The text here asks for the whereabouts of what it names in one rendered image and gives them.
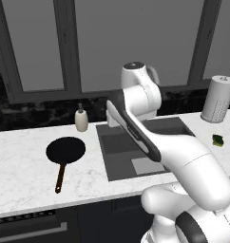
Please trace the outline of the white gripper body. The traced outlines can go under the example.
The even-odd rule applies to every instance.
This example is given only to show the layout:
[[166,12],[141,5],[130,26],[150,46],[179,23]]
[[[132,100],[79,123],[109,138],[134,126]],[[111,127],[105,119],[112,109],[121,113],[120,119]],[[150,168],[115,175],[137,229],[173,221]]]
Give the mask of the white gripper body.
[[106,119],[109,127],[120,126],[120,114],[110,100],[106,101]]

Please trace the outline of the grey sink basin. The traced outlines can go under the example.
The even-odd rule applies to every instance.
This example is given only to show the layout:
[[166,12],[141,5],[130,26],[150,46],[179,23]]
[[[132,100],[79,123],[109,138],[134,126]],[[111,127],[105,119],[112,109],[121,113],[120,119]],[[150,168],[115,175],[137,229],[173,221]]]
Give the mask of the grey sink basin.
[[[162,135],[189,135],[193,132],[178,117],[144,121],[151,132]],[[160,163],[148,159],[121,127],[96,126],[109,181],[169,173]]]

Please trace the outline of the black frying pan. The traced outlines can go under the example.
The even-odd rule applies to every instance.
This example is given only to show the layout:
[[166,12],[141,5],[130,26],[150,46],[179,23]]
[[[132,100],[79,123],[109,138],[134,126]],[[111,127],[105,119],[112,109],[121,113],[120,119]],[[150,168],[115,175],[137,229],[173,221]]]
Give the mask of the black frying pan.
[[85,143],[75,137],[61,137],[52,141],[46,148],[48,159],[59,165],[55,193],[62,190],[66,166],[79,160],[86,152]]

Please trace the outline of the green sponge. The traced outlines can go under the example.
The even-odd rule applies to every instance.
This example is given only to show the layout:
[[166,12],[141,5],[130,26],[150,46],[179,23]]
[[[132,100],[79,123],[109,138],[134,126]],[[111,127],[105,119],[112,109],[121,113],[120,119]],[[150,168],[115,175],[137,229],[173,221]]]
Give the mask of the green sponge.
[[213,135],[212,136],[212,140],[213,140],[213,144],[219,147],[223,147],[224,145],[224,141],[223,141],[223,137],[220,135]]

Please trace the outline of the cream soap dispenser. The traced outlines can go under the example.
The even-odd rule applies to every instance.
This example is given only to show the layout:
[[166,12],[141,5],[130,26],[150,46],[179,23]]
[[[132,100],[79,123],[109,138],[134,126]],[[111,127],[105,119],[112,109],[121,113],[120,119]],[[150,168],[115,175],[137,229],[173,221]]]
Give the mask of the cream soap dispenser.
[[80,103],[78,110],[75,112],[75,126],[79,132],[86,132],[88,128],[87,113]]

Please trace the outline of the silver curved tap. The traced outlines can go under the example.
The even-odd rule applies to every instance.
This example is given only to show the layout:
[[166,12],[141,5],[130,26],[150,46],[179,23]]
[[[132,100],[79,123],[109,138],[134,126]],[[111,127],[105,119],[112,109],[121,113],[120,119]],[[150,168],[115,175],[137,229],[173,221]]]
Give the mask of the silver curved tap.
[[146,71],[148,73],[148,76],[151,78],[151,80],[155,83],[155,84],[160,84],[160,79],[159,79],[159,75],[156,71],[156,69],[152,66],[148,66],[146,68]]

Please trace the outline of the white paper towel roll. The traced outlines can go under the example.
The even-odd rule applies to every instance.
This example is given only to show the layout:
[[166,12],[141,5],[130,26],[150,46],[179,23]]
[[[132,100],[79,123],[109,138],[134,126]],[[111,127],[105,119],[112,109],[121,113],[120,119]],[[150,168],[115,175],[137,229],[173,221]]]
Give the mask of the white paper towel roll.
[[201,118],[210,123],[223,122],[230,105],[230,77],[216,75],[211,78]]

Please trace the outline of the dark cupboard door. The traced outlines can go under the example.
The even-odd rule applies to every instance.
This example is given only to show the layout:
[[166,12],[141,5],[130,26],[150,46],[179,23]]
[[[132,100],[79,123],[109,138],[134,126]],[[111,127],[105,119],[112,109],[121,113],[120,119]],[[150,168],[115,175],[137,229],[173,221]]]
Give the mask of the dark cupboard door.
[[141,243],[153,221],[140,196],[89,203],[77,211],[82,243]]

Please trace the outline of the black dishwasher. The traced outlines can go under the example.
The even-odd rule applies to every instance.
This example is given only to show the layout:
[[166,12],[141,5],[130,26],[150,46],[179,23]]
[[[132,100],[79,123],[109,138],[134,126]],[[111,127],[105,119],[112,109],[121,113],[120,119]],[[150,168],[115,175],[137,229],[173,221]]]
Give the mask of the black dishwasher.
[[0,218],[0,237],[56,228],[62,222],[67,223],[65,232],[35,236],[8,243],[81,243],[77,213],[68,208],[2,217]]

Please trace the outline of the grey window frame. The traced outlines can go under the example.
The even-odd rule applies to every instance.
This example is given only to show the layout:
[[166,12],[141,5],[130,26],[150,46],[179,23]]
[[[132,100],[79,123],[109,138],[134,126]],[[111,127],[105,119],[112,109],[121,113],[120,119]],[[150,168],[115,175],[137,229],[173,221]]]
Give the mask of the grey window frame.
[[206,89],[230,0],[0,0],[0,72],[10,103],[107,97],[122,68],[156,69],[161,96]]

